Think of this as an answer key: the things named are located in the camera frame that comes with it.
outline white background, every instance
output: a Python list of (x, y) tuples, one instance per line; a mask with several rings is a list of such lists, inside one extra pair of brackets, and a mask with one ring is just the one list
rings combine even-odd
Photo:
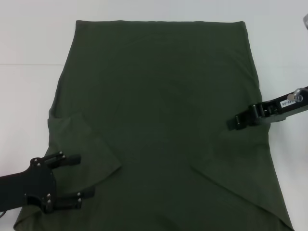
[[(245, 21), (270, 100), (308, 86), (307, 13), (307, 0), (0, 0), (0, 176), (45, 154), (48, 110), (76, 20)], [(308, 112), (273, 124), (269, 134), (292, 224), (307, 231)], [(18, 213), (8, 211), (0, 230), (12, 231)]]

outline white table surface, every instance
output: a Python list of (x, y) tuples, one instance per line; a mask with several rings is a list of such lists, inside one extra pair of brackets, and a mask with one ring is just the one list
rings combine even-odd
[[(245, 21), (270, 100), (308, 86), (307, 13), (307, 0), (0, 0), (0, 176), (45, 154), (48, 110), (76, 20)], [(272, 124), (269, 136), (292, 224), (307, 231), (308, 112)], [(13, 230), (19, 210), (0, 219), (0, 230)]]

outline cable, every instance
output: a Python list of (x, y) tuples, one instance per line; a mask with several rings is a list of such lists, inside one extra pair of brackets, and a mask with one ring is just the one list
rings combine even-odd
[(0, 218), (2, 218), (5, 213), (6, 213), (6, 211), (2, 212), (2, 214), (0, 215)]

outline label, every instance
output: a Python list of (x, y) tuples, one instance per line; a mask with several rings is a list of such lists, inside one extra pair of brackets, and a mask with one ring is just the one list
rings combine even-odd
[(290, 106), (290, 105), (292, 105), (294, 103), (296, 103), (296, 102), (295, 101), (284, 100), (284, 101), (280, 102), (280, 106), (281, 106), (281, 108), (283, 108), (283, 107)]

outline dark green cloth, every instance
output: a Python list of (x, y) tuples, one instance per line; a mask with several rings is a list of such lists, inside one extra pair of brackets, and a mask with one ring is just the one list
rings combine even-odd
[(262, 101), (244, 22), (84, 22), (50, 110), (58, 194), (80, 210), (24, 207), (17, 231), (290, 231), (269, 126), (228, 131)]

